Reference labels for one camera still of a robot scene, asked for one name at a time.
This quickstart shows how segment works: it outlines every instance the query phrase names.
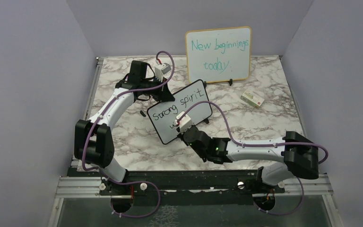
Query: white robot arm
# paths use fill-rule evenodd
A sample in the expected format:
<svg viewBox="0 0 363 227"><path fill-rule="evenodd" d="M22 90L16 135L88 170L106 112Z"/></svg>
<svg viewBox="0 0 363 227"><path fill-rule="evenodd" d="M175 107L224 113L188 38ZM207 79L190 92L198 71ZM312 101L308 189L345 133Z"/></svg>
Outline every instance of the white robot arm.
<svg viewBox="0 0 363 227"><path fill-rule="evenodd" d="M116 84L110 101L87 121L79 120L76 123L74 156L82 160L84 153L86 163L98 168L101 173L117 182L123 181L126 169L119 165L113 157L114 146L111 129L140 95L152 96L158 102L174 101L168 86L166 83L164 84L166 78L163 77L170 71L170 65L167 63L158 65L155 68L154 78L146 78L148 66L151 67L143 61L132 61L130 73Z"/></svg>
<svg viewBox="0 0 363 227"><path fill-rule="evenodd" d="M287 131L284 137L272 140L246 140L238 141L239 144L236 144L231 142L230 138L209 137L192 124L188 115L181 118L183 115L184 112L181 112L176 116L179 123L175 121L181 134L180 138L187 146L193 148L204 162L223 164L240 160L276 161L270 166L258 169L257 181L263 186L275 186L282 180L294 176L304 179L317 179L319 176L318 148L298 145L313 143L297 132Z"/></svg>

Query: small whiteboard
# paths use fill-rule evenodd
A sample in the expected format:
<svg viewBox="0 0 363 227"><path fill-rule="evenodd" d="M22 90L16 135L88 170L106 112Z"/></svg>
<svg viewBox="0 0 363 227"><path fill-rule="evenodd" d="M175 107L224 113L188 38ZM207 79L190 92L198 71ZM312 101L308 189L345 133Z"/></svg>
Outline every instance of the small whiteboard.
<svg viewBox="0 0 363 227"><path fill-rule="evenodd" d="M173 94L174 102L157 103L148 108L147 113L163 144L168 144L179 134L174 125L176 116L199 101L208 101L204 82L197 80ZM202 103L188 112L196 125L212 115L208 103Z"/></svg>
<svg viewBox="0 0 363 227"><path fill-rule="evenodd" d="M190 82L247 79L251 67L251 28L189 31L186 55Z"/></svg>

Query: marble tabletop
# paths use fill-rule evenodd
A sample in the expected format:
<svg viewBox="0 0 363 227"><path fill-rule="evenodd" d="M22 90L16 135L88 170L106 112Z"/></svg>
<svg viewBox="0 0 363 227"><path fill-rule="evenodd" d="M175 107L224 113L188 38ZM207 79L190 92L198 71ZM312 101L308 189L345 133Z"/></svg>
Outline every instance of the marble tabletop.
<svg viewBox="0 0 363 227"><path fill-rule="evenodd" d="M162 62L171 64L167 57ZM154 56L105 58L95 93L91 115L111 97L115 84L129 72L132 60L146 61L155 66ZM172 93L189 84L185 56L174 57L175 73L169 81ZM147 71L147 77L153 76ZM260 109L254 109L240 100L240 95L249 89L265 99ZM207 94L224 111L233 137L237 140L266 140L284 136L286 131L303 133L302 126L286 81L278 56L260 56L251 58L251 75L247 80L228 83L208 84ZM202 159L180 139L164 145L160 141L148 116L143 117L140 110L146 110L155 104L136 101L122 115L112 129L115 146L115 158L128 170L225 170L257 169L268 166L272 161L244 160L223 165ZM200 123L198 128L211 137L229 137L225 122L212 107L213 114L209 124Z"/></svg>

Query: white wall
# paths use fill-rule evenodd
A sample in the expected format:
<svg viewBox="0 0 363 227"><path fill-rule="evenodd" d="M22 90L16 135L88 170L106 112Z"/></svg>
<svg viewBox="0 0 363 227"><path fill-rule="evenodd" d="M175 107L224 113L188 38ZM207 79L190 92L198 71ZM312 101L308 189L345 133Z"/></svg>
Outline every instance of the white wall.
<svg viewBox="0 0 363 227"><path fill-rule="evenodd" d="M343 222L363 226L363 1L314 0L282 64Z"/></svg>
<svg viewBox="0 0 363 227"><path fill-rule="evenodd" d="M94 64L65 0L0 0L0 227L47 225Z"/></svg>
<svg viewBox="0 0 363 227"><path fill-rule="evenodd" d="M67 0L98 56L185 55L187 31L250 26L252 54L284 54L312 0Z"/></svg>

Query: glass panel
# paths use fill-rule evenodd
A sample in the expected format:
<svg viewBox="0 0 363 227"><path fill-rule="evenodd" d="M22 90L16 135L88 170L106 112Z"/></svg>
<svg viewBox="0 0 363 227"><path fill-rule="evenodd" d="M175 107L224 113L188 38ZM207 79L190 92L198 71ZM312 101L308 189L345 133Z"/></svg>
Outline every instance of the glass panel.
<svg viewBox="0 0 363 227"><path fill-rule="evenodd" d="M278 196L273 212L294 209L300 197ZM128 214L144 214L153 207L132 207ZM147 218L119 218L112 215L109 199L65 199L60 215L60 227L328 227L331 226L322 196L306 196L303 206L294 214L271 216L255 206L161 206Z"/></svg>

